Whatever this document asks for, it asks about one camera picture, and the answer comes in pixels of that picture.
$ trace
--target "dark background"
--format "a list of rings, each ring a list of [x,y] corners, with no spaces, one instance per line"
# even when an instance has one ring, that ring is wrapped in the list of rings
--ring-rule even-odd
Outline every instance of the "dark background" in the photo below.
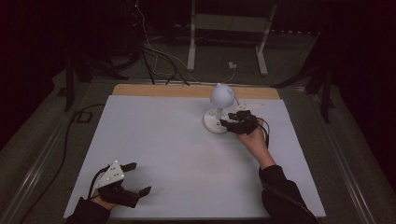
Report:
[[[114,18],[110,27],[124,19],[121,9],[124,2],[113,2],[117,5],[107,6],[108,12],[103,12]],[[139,2],[147,22],[170,38],[177,34],[175,23],[190,22],[190,1]],[[236,0],[198,2],[197,8],[203,12],[221,10],[223,14],[255,16],[265,11],[263,7],[246,8],[245,2]],[[219,7],[223,2],[233,7]],[[78,45],[97,59],[108,56],[111,37],[99,25],[103,18],[95,14],[108,1],[94,3],[93,6],[92,1],[86,0],[1,2],[0,90],[4,100],[0,112],[0,148],[52,91],[51,79],[64,70],[66,43]],[[394,1],[279,1],[272,27],[275,32],[311,35],[320,32],[304,69],[318,64],[332,65],[333,84],[340,88],[393,189],[396,189],[395,8]]]

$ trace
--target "white lamp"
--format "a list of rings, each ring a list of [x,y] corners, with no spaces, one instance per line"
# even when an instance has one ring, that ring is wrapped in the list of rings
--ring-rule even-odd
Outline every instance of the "white lamp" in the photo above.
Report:
[[[228,111],[224,108],[233,105],[235,94],[233,89],[225,84],[218,83],[210,95],[210,102],[215,108],[209,109],[204,115],[204,125],[212,133],[226,133],[227,128],[221,126],[220,119],[229,120]]]

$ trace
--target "lamp base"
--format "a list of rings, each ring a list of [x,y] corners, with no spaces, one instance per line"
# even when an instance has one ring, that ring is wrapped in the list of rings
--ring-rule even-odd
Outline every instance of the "lamp base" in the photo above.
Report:
[[[227,128],[221,126],[219,119],[216,119],[216,108],[209,109],[204,115],[204,126],[212,133],[227,133]],[[222,110],[221,119],[230,120],[228,111]]]

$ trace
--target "black sleeve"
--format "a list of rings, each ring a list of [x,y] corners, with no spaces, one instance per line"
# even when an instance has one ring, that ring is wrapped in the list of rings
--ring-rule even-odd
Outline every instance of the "black sleeve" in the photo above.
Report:
[[[103,206],[79,198],[73,215],[67,218],[65,224],[105,224],[109,217],[110,211]]]
[[[285,177],[282,167],[273,165],[263,170],[260,169],[259,176],[264,187],[262,191],[262,205],[264,205],[271,217],[269,220],[270,223],[316,223],[304,209],[288,202],[284,198],[278,197],[274,193],[274,190],[281,192],[306,209],[305,202],[297,185]]]

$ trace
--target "floor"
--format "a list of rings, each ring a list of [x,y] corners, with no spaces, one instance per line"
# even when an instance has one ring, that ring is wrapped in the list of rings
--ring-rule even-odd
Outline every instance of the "floor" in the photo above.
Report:
[[[269,70],[269,75],[265,77],[259,74],[254,41],[227,41],[223,40],[221,35],[209,34],[198,41],[196,67],[190,73],[179,61],[187,61],[187,37],[171,41],[150,36],[147,48],[152,47],[172,55],[169,57],[174,60],[180,74],[189,84],[213,85],[225,82],[231,85],[266,87],[298,74],[315,40],[314,36],[309,35],[270,34],[264,50]],[[157,84],[164,84],[172,76],[169,74],[174,72],[173,66],[161,59],[155,63],[155,55],[160,53],[153,52],[154,55],[150,56],[151,52],[152,49],[147,50],[148,63],[151,68],[155,67],[155,81]],[[114,57],[113,60],[114,63],[121,63],[124,59]],[[229,62],[236,63],[236,68],[229,68]],[[72,112],[89,105],[104,104],[118,83],[150,83],[147,67],[142,61],[120,72],[128,77],[128,80],[115,80],[99,71],[93,72],[95,77],[90,84],[76,81],[76,101],[70,109],[71,112],[64,112],[65,99],[57,96],[58,90],[64,87],[64,72],[55,77],[56,88],[53,93],[0,152],[0,213],[9,214],[9,206],[12,206],[12,211],[15,212],[14,221],[8,223],[17,223],[26,214],[55,175],[57,178],[54,183],[23,223],[64,223],[64,209],[103,107],[90,108],[93,113],[92,121],[71,124],[66,138],[67,123]],[[381,173],[337,88],[332,87],[333,107],[329,110],[331,123],[327,124],[318,112],[320,95],[304,93],[307,81],[308,79],[300,80],[278,91],[290,112],[291,121],[325,207],[327,216],[321,218],[321,222],[393,223],[396,220],[396,196]],[[182,81],[171,80],[168,84],[180,85]],[[64,167],[56,174],[66,142]],[[32,171],[32,167],[36,167],[36,158],[44,151],[49,152],[44,155],[48,159],[38,166],[43,169],[33,171],[39,177],[34,181],[35,188],[26,193],[26,197],[18,198],[17,196],[22,194],[22,180]],[[263,220],[110,220],[108,223],[132,222],[258,223]]]

